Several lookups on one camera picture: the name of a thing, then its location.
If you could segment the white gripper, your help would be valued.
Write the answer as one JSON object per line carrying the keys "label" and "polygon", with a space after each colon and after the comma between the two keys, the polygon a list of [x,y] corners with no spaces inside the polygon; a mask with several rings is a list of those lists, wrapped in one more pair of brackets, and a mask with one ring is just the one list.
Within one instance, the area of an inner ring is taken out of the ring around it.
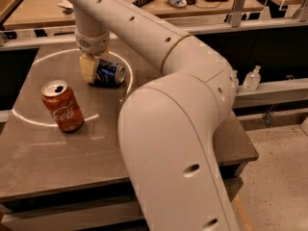
{"label": "white gripper", "polygon": [[87,83],[93,84],[99,60],[93,56],[100,56],[101,60],[109,60],[110,32],[105,31],[102,35],[86,36],[75,30],[75,38],[78,48],[84,52],[79,58],[80,68]]}

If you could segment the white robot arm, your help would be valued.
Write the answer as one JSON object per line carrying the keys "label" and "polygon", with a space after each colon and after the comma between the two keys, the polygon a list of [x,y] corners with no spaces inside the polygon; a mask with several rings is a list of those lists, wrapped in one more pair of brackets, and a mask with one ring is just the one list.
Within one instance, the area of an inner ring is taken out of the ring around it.
{"label": "white robot arm", "polygon": [[232,66],[210,46],[124,0],[68,0],[83,51],[109,29],[161,72],[118,117],[124,164],[150,231],[240,231],[213,135],[231,114]]}

